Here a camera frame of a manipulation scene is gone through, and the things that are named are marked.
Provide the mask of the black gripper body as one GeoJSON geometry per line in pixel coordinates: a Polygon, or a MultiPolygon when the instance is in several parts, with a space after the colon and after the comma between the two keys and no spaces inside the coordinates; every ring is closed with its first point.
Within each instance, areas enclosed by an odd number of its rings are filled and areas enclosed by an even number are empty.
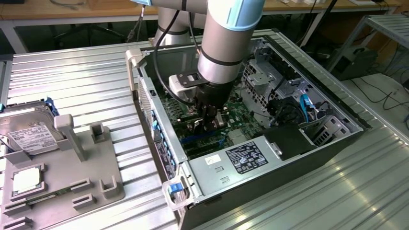
{"type": "Polygon", "coordinates": [[[225,84],[209,82],[197,86],[194,101],[197,114],[202,119],[201,131],[213,131],[218,128],[218,122],[214,120],[229,99],[233,86],[233,82],[225,84]]]}

